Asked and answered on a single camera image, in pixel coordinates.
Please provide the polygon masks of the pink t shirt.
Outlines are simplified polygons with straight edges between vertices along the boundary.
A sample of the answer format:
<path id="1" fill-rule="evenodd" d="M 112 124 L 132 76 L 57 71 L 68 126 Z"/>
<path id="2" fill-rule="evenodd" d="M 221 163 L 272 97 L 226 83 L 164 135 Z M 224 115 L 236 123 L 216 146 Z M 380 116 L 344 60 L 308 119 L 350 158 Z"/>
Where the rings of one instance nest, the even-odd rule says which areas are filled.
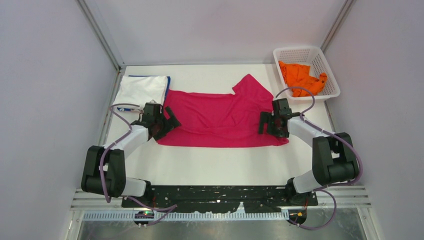
<path id="1" fill-rule="evenodd" d="M 170 107 L 180 126 L 157 141 L 163 146 L 203 148 L 255 148 L 282 146 L 285 137 L 259 134 L 261 112 L 271 112 L 273 95 L 251 74 L 232 93 L 169 90 Z"/>

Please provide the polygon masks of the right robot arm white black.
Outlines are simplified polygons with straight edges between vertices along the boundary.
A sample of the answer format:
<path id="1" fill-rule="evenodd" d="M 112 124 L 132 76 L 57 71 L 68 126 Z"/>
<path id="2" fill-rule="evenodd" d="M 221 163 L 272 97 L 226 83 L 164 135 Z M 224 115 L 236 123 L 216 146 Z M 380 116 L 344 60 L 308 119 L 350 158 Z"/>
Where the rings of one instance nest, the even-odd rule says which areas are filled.
<path id="1" fill-rule="evenodd" d="M 284 186 L 283 195 L 291 205 L 299 205 L 308 193 L 347 185 L 362 174 L 350 135 L 317 126 L 304 112 L 293 112 L 286 98 L 274 100 L 271 112 L 260 113 L 258 133 L 281 138 L 294 135 L 312 149 L 311 170 L 290 178 Z"/>

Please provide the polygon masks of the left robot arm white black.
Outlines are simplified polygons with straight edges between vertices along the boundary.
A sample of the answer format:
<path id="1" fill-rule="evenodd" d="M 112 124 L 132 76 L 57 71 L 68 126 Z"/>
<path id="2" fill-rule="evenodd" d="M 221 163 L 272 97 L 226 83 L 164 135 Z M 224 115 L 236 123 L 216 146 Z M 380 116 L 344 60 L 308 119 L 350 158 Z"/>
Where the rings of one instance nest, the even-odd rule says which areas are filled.
<path id="1" fill-rule="evenodd" d="M 128 130 L 109 144 L 92 145 L 87 150 L 81 189 L 102 195 L 108 202 L 111 198 L 131 196 L 141 207 L 148 207 L 154 199 L 153 193 L 148 190 L 151 183 L 127 176 L 126 158 L 151 139 L 164 138 L 181 123 L 169 106 L 160 103 L 146 103 L 133 122 L 115 112 L 116 107 L 117 104 L 110 107 L 111 113 L 120 118 Z"/>

